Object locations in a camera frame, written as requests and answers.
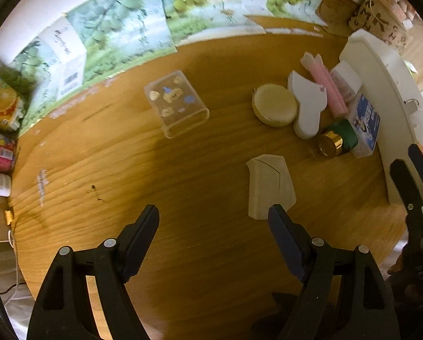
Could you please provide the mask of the brown cardboard with drawing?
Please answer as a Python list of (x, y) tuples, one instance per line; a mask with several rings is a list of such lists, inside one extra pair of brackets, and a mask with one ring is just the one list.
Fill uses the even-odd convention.
[(326, 32), (347, 38), (353, 32), (348, 21), (357, 9), (358, 4), (353, 0), (322, 0), (315, 12), (325, 23)]

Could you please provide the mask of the orange juice carton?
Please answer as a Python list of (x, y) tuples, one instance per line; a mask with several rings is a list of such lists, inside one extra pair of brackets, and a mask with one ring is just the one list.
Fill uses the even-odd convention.
[(14, 133), (22, 126), (26, 115), (26, 100), (0, 78), (0, 131)]

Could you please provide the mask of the white square charger box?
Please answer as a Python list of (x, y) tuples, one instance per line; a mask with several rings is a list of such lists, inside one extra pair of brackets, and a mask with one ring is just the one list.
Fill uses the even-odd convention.
[(344, 102), (350, 103), (362, 87), (362, 80), (359, 75), (346, 61), (340, 61), (332, 68), (330, 74)]

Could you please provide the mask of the beige letter-print fabric bag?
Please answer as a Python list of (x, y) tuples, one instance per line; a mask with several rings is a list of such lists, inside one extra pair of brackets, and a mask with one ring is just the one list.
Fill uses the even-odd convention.
[(352, 31), (363, 29), (371, 33), (396, 51), (402, 51), (413, 41), (410, 34), (413, 21), (400, 22), (378, 0), (364, 0), (350, 17), (348, 26)]

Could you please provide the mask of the white plastic storage bin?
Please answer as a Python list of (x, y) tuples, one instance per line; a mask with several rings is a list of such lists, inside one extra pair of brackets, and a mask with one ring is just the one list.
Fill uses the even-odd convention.
[[(423, 198), (421, 178), (408, 157), (410, 145), (423, 146), (423, 97), (405, 62), (393, 48), (363, 29), (349, 36), (339, 58), (359, 75), (362, 94), (381, 117), (377, 145), (389, 203), (402, 205), (389, 174), (390, 165), (396, 159), (405, 161)], [(407, 114), (404, 105), (410, 98), (421, 104), (421, 109), (412, 115)]]

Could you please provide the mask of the white cat-shaped case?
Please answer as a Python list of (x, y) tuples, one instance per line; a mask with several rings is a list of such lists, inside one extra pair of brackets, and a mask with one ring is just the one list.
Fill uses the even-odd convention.
[(288, 76), (287, 89), (295, 96), (298, 104), (298, 115), (294, 121), (296, 135), (304, 140), (315, 137), (319, 130), (321, 113), (328, 104), (326, 89), (296, 71)]

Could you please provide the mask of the pink sticker-covered case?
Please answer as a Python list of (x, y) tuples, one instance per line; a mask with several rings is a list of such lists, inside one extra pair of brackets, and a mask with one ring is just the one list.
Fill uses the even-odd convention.
[(378, 0), (400, 22), (408, 19), (413, 21), (416, 11), (408, 0)]

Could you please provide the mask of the blue white plastic floss box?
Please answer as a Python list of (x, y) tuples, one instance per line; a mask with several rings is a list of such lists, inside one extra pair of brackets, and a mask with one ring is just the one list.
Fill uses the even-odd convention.
[(346, 118), (358, 139), (358, 144), (352, 150), (352, 154), (357, 158), (372, 155), (378, 140), (381, 118), (371, 102), (361, 92), (350, 102)]

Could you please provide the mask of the clear acrylic sticker box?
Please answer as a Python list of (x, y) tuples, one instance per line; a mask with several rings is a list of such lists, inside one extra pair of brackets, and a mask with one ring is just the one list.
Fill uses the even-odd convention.
[(162, 131), (173, 139), (205, 123), (210, 111), (182, 71), (152, 81), (144, 87), (151, 107), (157, 112)]

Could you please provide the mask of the round cream compact mirror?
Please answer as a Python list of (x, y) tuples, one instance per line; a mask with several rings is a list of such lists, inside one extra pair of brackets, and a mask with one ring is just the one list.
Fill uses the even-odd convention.
[(251, 106), (258, 120), (273, 128), (286, 127), (298, 116), (295, 96), (279, 84), (263, 84), (254, 89)]

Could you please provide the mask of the cream faceted case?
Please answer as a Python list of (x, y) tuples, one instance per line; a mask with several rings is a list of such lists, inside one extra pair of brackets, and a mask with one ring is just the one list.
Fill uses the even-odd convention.
[(249, 170), (248, 215), (266, 220), (272, 205), (289, 210), (296, 204), (295, 189), (285, 158), (263, 154), (246, 163)]

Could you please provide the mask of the pink hair roller clip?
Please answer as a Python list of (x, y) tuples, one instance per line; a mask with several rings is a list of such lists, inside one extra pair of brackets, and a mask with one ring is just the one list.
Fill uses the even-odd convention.
[(323, 63), (319, 54), (315, 56), (305, 52), (301, 58), (301, 65), (310, 72), (315, 82), (326, 90), (328, 107), (334, 118), (343, 118), (348, 113), (347, 105), (341, 93), (331, 78), (331, 73)]

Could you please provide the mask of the green grape printed cardboard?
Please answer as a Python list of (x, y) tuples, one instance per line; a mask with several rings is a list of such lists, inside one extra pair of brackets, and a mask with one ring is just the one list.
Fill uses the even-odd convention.
[(178, 46), (260, 33), (253, 15), (321, 24), (323, 0), (88, 0), (25, 44), (4, 70), (24, 99), (19, 131), (84, 88), (176, 52)]

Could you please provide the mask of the green gold perfume bottle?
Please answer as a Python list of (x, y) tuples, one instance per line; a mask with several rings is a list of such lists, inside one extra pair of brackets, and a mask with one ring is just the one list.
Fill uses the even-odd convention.
[(331, 124), (318, 136), (318, 148), (328, 158), (351, 152), (357, 145), (357, 134), (345, 118)]

